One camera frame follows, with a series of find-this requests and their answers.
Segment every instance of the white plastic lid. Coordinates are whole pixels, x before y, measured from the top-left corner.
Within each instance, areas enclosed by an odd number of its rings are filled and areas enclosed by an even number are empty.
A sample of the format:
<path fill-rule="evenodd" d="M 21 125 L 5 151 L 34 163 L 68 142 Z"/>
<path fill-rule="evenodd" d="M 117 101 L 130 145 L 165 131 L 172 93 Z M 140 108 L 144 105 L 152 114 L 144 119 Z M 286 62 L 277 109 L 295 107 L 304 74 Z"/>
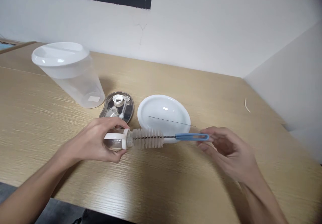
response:
<path fill-rule="evenodd" d="M 86 58 L 89 50 L 73 42 L 57 42 L 38 47 L 32 53 L 32 61 L 40 67 L 69 65 Z"/>

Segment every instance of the label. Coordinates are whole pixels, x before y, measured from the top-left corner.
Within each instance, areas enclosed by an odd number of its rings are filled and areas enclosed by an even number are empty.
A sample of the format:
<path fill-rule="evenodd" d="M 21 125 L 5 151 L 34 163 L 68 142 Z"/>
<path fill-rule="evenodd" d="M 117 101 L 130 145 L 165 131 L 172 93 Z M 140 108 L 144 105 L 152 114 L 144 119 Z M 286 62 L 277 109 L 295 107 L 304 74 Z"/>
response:
<path fill-rule="evenodd" d="M 90 96 L 88 98 L 88 101 L 90 101 L 90 102 L 98 102 L 100 99 L 101 99 L 100 97 Z"/>

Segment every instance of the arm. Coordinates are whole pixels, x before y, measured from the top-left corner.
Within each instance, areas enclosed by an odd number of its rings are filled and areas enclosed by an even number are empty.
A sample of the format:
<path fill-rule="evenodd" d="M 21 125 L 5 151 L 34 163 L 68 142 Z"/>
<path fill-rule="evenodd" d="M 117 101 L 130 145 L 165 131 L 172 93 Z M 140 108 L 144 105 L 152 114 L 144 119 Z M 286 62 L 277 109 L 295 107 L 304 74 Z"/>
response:
<path fill-rule="evenodd" d="M 252 148 L 227 128 L 210 127 L 201 131 L 209 134 L 213 146 L 198 142 L 198 147 L 231 178 L 238 181 L 248 201 L 254 224 L 287 224 L 268 184 L 264 180 Z"/>
<path fill-rule="evenodd" d="M 116 125 L 128 128 L 120 118 L 99 118 L 63 144 L 55 155 L 0 205 L 0 223 L 33 223 L 47 205 L 68 168 L 81 160 L 118 163 L 126 150 L 107 149 L 103 138 Z"/>

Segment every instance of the hand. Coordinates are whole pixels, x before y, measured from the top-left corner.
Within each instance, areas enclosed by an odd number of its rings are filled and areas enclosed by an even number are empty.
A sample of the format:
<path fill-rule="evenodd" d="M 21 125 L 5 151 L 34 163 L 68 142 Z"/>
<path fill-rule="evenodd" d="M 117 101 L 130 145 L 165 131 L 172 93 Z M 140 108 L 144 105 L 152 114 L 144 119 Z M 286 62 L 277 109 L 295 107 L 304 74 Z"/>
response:
<path fill-rule="evenodd" d="M 209 127 L 201 130 L 209 134 L 212 146 L 198 142 L 198 147 L 235 181 L 247 184 L 261 176 L 252 148 L 230 129 Z"/>
<path fill-rule="evenodd" d="M 95 118 L 75 137 L 63 144 L 56 156 L 72 166 L 81 160 L 100 160 L 118 163 L 126 150 L 109 150 L 103 143 L 105 134 L 115 126 L 129 126 L 118 117 Z"/>

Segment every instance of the white wall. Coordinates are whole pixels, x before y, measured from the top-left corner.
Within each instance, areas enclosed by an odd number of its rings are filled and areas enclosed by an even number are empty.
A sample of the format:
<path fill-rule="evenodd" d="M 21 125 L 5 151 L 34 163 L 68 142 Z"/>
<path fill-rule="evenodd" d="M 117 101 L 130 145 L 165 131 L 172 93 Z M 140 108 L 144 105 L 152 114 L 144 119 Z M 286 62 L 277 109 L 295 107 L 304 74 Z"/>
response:
<path fill-rule="evenodd" d="M 322 19 L 319 0 L 0 0 L 0 34 L 243 77 Z"/>
<path fill-rule="evenodd" d="M 276 53 L 245 80 L 322 163 L 322 21 Z"/>

